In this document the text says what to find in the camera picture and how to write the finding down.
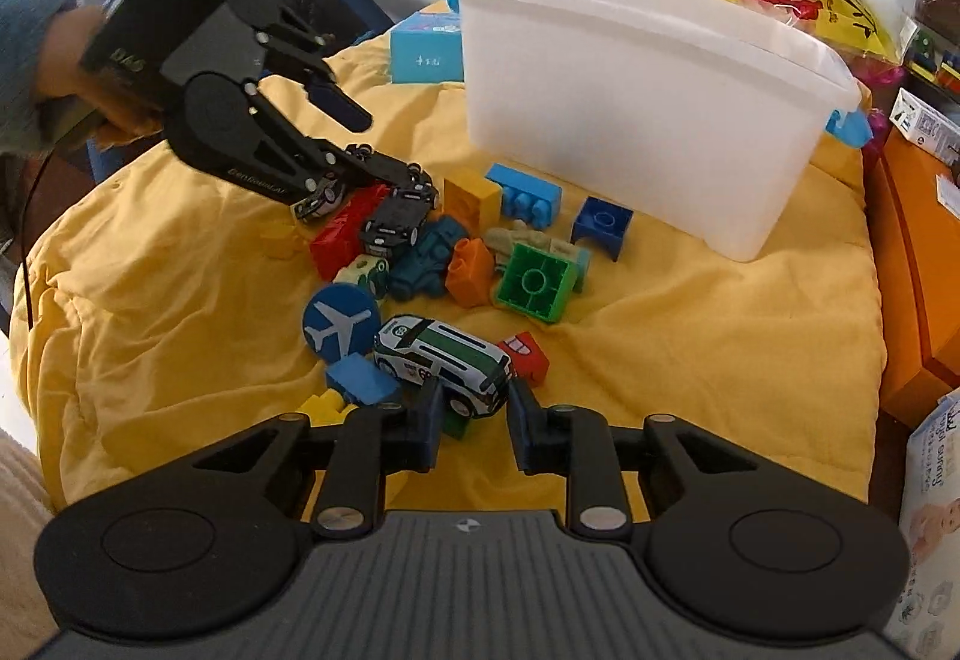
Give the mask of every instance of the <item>qr code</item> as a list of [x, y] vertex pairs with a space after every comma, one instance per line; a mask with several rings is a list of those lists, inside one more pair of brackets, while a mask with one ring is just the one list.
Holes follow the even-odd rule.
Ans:
[[920, 115], [920, 121], [917, 122], [917, 131], [923, 134], [936, 134], [937, 119], [928, 113], [923, 113]]

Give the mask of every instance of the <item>yellow blanket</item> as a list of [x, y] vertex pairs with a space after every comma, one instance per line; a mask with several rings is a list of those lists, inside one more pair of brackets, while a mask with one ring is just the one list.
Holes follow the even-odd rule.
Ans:
[[[437, 182], [458, 165], [486, 170], [462, 86], [388, 85], [388, 57], [373, 40], [333, 62], [376, 117], [363, 141]], [[298, 86], [266, 88], [306, 133], [357, 141]], [[825, 139], [749, 264], [637, 214], [619, 262], [594, 252], [555, 326], [450, 298], [388, 302], [384, 316], [408, 310], [491, 341], [529, 329], [551, 360], [541, 404], [584, 404], [616, 425], [668, 411], [865, 497], [885, 352], [859, 181], [859, 154]], [[583, 200], [563, 185], [552, 233], [569, 237]], [[37, 324], [28, 334], [18, 286], [11, 358], [56, 507], [319, 393], [301, 315], [320, 282], [306, 252], [269, 259], [261, 238], [289, 219], [162, 145], [47, 230], [31, 255]], [[502, 413], [445, 439], [436, 471], [392, 493], [403, 507], [563, 506], [560, 478], [517, 473]], [[632, 498], [640, 506], [635, 484]]]

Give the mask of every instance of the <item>black cable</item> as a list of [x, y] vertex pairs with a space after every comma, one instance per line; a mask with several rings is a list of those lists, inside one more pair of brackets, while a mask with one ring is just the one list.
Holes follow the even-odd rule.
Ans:
[[30, 299], [30, 276], [27, 274], [27, 210], [30, 209], [30, 201], [34, 199], [34, 192], [37, 191], [40, 179], [52, 158], [54, 152], [50, 151], [37, 170], [37, 177], [27, 192], [27, 199], [23, 201], [23, 211], [20, 213], [20, 266], [23, 268], [23, 293], [27, 298], [27, 332], [34, 328], [34, 302]]

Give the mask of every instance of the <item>circular black cover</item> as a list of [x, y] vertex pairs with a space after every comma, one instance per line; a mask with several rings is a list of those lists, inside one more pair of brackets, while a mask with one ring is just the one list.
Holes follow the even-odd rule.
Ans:
[[286, 584], [295, 523], [267, 500], [222, 484], [170, 494], [138, 482], [67, 508], [40, 535], [37, 580], [62, 626], [185, 638], [235, 622]]
[[702, 481], [653, 524], [646, 560], [677, 601], [728, 632], [803, 642], [890, 608], [907, 566], [891, 521], [805, 479], [784, 494], [738, 476]]

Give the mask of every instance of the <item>gray sleeve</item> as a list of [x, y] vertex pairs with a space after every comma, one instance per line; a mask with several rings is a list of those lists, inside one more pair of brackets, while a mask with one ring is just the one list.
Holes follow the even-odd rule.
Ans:
[[0, 153], [47, 150], [32, 95], [37, 57], [50, 19], [75, 6], [77, 0], [0, 0]]

